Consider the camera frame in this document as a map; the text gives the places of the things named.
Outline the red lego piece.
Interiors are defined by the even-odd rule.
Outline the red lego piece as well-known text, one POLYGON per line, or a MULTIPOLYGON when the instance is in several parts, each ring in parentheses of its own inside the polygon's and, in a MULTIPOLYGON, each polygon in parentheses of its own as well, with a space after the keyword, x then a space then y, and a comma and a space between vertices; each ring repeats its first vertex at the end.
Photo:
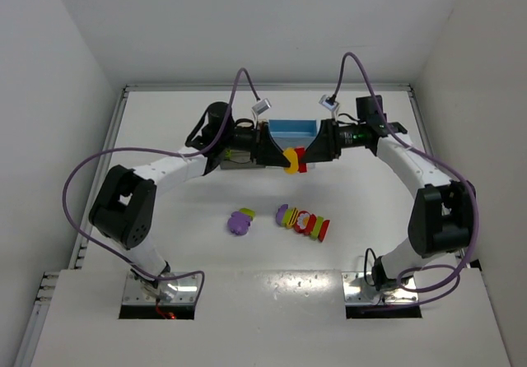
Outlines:
POLYGON ((306 173, 307 172, 307 164, 304 162, 304 155, 305 155, 305 148, 302 146, 299 146, 295 149, 298 159, 298 172, 299 173, 306 173))

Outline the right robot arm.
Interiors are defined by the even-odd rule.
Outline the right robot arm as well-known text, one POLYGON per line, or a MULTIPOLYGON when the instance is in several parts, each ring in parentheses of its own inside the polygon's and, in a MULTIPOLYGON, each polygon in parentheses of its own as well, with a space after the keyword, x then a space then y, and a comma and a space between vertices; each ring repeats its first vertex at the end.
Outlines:
POLYGON ((301 162, 332 161, 345 148, 364 146, 406 186, 414 199, 408 236, 391 252, 376 258, 371 269, 372 285, 377 290, 389 289, 437 256, 469 246, 474 226, 470 196, 474 190, 422 156, 400 123, 387 121, 381 96, 360 97, 356 107, 357 123, 322 121, 301 162))

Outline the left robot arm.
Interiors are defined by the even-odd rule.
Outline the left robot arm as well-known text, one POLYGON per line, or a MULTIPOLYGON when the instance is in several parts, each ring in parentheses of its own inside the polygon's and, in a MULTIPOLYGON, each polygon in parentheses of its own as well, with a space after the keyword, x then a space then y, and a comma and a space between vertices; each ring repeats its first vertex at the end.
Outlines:
POLYGON ((233 119, 228 103, 218 101, 206 108, 174 155, 133 168, 115 165, 105 176, 89 222, 120 247, 134 276, 151 293, 159 295, 170 275, 170 264, 149 235, 157 196, 211 173, 229 150, 249 153, 257 165, 291 168, 268 123, 246 127, 233 119))

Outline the yellow lego piece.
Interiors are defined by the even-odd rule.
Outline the yellow lego piece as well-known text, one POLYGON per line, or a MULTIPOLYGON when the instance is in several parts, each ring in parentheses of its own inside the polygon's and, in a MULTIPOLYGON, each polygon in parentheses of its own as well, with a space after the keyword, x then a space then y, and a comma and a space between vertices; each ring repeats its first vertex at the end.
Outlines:
POLYGON ((282 152, 283 156, 287 159, 288 165, 284 168, 287 174, 296 174, 299 172, 299 157, 294 148, 288 147, 282 152))

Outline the green lego brick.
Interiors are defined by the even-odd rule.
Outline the green lego brick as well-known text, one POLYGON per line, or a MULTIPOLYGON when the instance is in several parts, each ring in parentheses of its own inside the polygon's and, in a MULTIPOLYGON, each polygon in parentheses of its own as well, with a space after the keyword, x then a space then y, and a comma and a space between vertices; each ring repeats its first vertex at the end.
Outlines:
POLYGON ((251 221, 252 221, 252 220, 254 219, 254 217, 255 217, 255 211, 253 211, 253 210, 251 210, 251 209, 249 209, 249 208, 241 208, 241 209, 239 210, 239 212, 240 212, 241 214, 244 214, 244 215, 248 216, 248 217, 250 218, 251 221))

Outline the purple lego piece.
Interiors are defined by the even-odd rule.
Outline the purple lego piece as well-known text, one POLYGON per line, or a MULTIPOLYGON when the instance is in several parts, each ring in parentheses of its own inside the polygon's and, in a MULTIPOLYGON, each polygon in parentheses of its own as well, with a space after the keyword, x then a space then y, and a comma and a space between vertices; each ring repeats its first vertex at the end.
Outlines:
POLYGON ((227 221, 227 229, 237 236, 246 235, 250 224, 252 222, 252 217, 241 211, 235 211, 231 214, 231 217, 227 221))

